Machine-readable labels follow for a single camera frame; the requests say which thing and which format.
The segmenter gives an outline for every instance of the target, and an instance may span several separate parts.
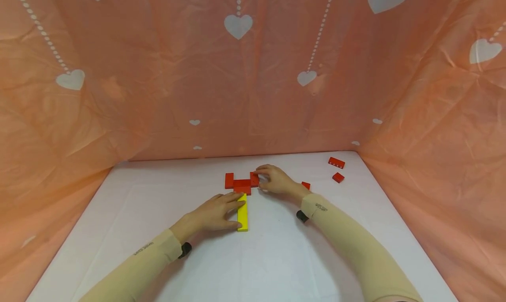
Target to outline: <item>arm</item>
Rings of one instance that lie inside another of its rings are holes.
[[[423,302],[390,253],[362,225],[277,167],[260,166],[256,173],[269,176],[261,189],[289,195],[351,263],[366,302]]]
[[[202,230],[237,229],[240,223],[224,216],[244,204],[240,193],[216,195],[117,266],[86,293],[80,302],[136,302],[157,275],[181,254],[181,243]]]

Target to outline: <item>fabric wall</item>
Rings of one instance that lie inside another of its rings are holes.
[[[506,0],[0,0],[0,300],[122,160],[357,150],[462,302],[506,297]]]

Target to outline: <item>left hand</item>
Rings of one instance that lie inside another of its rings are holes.
[[[241,223],[228,221],[224,217],[227,213],[244,205],[244,201],[237,201],[241,196],[243,196],[243,193],[217,194],[195,210],[184,215],[170,230],[179,242],[183,243],[191,235],[202,230],[238,229],[242,226]]]

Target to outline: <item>arm sleeve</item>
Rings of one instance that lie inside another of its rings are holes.
[[[317,194],[307,195],[301,209],[351,263],[366,302],[422,302],[390,253],[349,215]]]
[[[156,276],[181,254],[180,242],[166,229],[117,266],[79,302],[136,302]]]

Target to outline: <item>black wristband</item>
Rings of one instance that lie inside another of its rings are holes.
[[[305,223],[307,220],[309,220],[309,218],[304,214],[304,212],[300,210],[297,212],[296,216],[298,219],[300,219],[302,223]]]
[[[177,259],[181,259],[184,256],[188,255],[191,252],[191,245],[189,242],[186,242],[181,246],[181,251],[183,252],[181,256],[179,256]]]

